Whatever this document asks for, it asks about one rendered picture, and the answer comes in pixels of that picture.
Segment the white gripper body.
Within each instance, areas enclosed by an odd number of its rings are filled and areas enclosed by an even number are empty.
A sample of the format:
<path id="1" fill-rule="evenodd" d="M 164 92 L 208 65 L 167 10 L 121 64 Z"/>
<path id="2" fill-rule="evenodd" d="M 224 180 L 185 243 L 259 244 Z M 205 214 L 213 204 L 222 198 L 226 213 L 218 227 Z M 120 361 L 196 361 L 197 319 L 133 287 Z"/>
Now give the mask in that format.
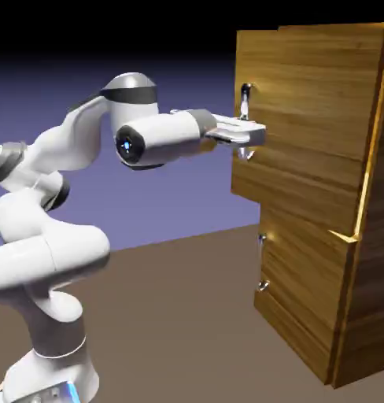
<path id="1" fill-rule="evenodd" d="M 207 131 L 205 137 L 234 148 L 263 146 L 267 128 L 251 120 L 213 115 L 216 127 Z"/>

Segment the long curved metal handle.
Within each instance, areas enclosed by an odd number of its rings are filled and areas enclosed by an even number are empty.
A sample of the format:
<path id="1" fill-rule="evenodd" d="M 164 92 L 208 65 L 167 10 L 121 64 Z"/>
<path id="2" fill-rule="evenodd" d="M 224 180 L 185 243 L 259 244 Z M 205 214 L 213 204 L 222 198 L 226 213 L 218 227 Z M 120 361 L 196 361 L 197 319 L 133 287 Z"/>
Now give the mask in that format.
<path id="1" fill-rule="evenodd" d="M 251 83 L 244 83 L 241 86 L 240 120 L 248 120 L 249 118 L 249 95 L 251 88 Z M 247 147 L 242 147 L 238 150 L 238 157 L 242 160 L 248 161 L 253 155 L 254 152 Z"/>

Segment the large wooden cabinet door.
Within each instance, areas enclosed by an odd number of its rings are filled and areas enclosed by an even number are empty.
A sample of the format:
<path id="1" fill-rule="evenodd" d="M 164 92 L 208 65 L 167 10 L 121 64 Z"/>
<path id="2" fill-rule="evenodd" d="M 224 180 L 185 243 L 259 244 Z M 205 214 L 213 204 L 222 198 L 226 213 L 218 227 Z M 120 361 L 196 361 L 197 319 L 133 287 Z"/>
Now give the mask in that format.
<path id="1" fill-rule="evenodd" d="M 232 191 L 353 236 L 383 66 L 377 26 L 240 31 L 235 83 L 252 84 L 249 116 L 268 133 L 234 160 Z"/>

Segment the small wooden cabinet door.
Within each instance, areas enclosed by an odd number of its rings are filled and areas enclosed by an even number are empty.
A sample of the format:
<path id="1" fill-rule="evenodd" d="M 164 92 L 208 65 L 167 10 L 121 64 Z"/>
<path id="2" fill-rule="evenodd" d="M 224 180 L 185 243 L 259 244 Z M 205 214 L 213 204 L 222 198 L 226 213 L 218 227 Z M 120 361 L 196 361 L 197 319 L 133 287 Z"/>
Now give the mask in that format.
<path id="1" fill-rule="evenodd" d="M 331 381 L 357 241 L 275 209 L 260 211 L 266 233 L 254 305 L 324 383 Z"/>

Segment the light wood cabinet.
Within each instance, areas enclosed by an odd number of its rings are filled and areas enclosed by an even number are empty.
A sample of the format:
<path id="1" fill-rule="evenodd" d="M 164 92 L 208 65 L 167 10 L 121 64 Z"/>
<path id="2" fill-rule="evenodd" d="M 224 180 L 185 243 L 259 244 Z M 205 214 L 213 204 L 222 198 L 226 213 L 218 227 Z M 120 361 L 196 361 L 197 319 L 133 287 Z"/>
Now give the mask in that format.
<path id="1" fill-rule="evenodd" d="M 241 86 L 235 84 L 237 113 Z M 355 233 L 348 237 L 357 244 L 327 384 L 335 388 L 384 370 L 384 66 L 371 130 Z"/>

